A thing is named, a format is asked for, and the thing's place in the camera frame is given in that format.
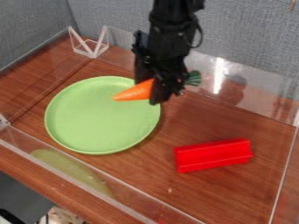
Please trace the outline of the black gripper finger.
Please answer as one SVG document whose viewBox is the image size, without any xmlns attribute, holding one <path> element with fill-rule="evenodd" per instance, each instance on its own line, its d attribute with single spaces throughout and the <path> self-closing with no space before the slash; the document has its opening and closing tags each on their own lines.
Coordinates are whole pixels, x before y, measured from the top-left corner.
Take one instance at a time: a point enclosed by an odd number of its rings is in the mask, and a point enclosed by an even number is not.
<svg viewBox="0 0 299 224">
<path fill-rule="evenodd" d="M 172 95 L 180 95 L 184 90 L 184 84 L 188 80 L 188 73 L 159 72 L 153 76 L 153 85 L 151 87 L 149 104 L 155 105 L 167 102 Z"/>
</svg>

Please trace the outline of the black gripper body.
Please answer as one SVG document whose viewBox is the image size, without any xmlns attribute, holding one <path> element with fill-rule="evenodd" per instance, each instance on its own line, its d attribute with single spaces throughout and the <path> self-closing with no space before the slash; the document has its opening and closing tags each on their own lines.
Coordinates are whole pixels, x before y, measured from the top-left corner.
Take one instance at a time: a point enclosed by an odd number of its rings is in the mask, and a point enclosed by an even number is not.
<svg viewBox="0 0 299 224">
<path fill-rule="evenodd" d="M 152 26 L 149 32 L 135 32 L 135 83 L 157 79 L 160 85 L 183 85 L 189 79 L 184 58 L 201 45 L 203 31 L 197 23 L 185 26 Z"/>
</svg>

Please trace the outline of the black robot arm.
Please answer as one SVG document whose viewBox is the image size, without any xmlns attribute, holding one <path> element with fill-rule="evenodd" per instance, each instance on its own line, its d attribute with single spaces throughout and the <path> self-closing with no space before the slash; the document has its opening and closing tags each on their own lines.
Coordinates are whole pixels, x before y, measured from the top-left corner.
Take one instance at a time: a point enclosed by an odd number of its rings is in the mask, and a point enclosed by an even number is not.
<svg viewBox="0 0 299 224">
<path fill-rule="evenodd" d="M 191 75 L 184 58 L 203 42 L 196 12 L 204 0 L 153 0 L 148 21 L 149 32 L 135 32 L 135 84 L 149 79 L 149 104 L 167 102 L 179 95 Z"/>
</svg>

